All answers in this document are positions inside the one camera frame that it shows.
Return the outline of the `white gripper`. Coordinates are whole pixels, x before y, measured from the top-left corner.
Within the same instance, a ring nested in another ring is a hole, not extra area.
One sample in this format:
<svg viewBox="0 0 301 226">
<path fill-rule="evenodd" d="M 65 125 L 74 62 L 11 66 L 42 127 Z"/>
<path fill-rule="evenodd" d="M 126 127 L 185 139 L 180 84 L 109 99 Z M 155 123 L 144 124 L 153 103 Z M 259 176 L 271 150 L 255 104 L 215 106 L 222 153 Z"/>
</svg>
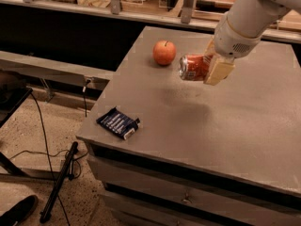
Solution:
<svg viewBox="0 0 301 226">
<path fill-rule="evenodd" d="M 206 57 L 212 57 L 208 63 L 204 83 L 215 86 L 234 70 L 234 60 L 231 58 L 246 57 L 260 42 L 260 37 L 248 38 L 236 32 L 228 21 L 228 13 L 219 21 L 204 51 Z"/>
</svg>

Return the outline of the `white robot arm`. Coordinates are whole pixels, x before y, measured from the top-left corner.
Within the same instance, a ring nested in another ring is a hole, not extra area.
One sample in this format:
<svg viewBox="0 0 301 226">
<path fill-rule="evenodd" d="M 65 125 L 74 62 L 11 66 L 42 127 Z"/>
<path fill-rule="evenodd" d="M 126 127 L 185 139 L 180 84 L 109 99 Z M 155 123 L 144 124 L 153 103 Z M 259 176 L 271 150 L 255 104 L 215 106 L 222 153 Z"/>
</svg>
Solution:
<svg viewBox="0 0 301 226">
<path fill-rule="evenodd" d="M 291 10 L 300 12 L 301 0 L 235 0 L 218 22 L 204 53 L 208 72 L 203 82 L 215 86 L 261 41 L 263 32 Z"/>
</svg>

